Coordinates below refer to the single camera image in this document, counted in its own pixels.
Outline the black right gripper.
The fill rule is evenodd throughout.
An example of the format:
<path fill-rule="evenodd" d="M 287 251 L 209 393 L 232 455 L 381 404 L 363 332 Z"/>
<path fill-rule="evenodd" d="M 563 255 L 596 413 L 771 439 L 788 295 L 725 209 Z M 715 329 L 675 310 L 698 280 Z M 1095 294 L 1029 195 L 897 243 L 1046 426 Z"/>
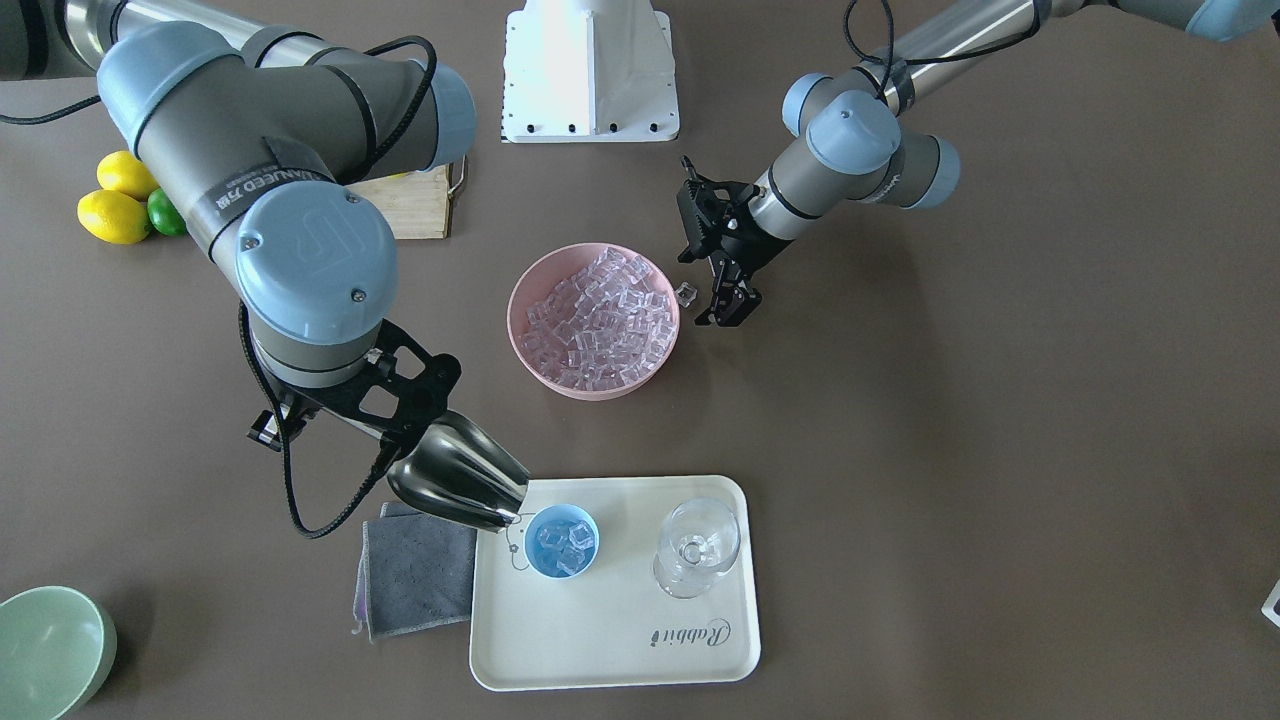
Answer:
<path fill-rule="evenodd" d="M 282 451 L 320 410 L 380 439 L 387 461 L 406 457 L 428 427 L 448 409 L 448 398 L 462 372 L 457 357 L 429 354 L 393 322 L 384 320 L 367 352 L 340 370 L 340 379 L 320 387 L 305 387 L 285 378 L 285 366 L 271 370 L 273 359 L 260 348 L 247 320 L 247 357 L 262 374 L 264 386 L 280 404 L 284 421 L 265 410 L 251 425 L 248 437 Z"/>

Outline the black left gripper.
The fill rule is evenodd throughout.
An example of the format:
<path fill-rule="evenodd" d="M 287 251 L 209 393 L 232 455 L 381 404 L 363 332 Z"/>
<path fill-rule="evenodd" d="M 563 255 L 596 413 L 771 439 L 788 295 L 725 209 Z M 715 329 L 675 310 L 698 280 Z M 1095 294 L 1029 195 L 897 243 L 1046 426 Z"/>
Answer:
<path fill-rule="evenodd" d="M 749 201 L 763 188 L 737 181 L 713 181 L 698 173 L 689 156 L 681 158 L 685 179 L 676 193 L 686 247 L 678 263 L 708 260 L 716 281 L 710 304 L 695 325 L 739 327 L 760 305 L 762 293 L 751 277 L 772 263 L 791 242 L 764 231 L 751 215 Z"/>

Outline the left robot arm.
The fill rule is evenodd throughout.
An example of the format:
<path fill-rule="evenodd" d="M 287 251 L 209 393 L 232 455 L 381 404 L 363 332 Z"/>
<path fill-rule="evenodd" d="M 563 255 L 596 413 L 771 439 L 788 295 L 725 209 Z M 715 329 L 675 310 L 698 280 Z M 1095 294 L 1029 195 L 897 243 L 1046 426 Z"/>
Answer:
<path fill-rule="evenodd" d="M 904 38 L 859 51 L 841 76 L 810 73 L 785 95 L 792 142 L 750 182 L 717 181 L 684 158 L 676 195 L 686 236 L 681 263 L 704 260 L 713 284 L 696 325 L 740 325 L 762 302 L 753 275 L 844 200 L 927 209 L 956 188 L 955 147 L 904 129 L 920 97 L 979 60 L 1032 38 L 1080 1 L 959 1 Z"/>

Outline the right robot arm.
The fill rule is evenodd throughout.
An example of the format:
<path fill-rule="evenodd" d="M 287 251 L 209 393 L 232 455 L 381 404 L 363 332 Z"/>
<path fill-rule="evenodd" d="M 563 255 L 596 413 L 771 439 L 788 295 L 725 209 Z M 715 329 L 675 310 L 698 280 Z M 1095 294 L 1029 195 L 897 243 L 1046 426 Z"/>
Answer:
<path fill-rule="evenodd" d="M 250 359 L 288 410 L 279 448 L 319 410 L 410 454 L 445 411 L 456 360 L 387 320 L 396 237 L 353 184 L 461 160 L 468 86 L 434 54 L 394 60 L 202 1 L 5 1 L 3 78 L 92 76 L 131 154 L 244 306 Z"/>

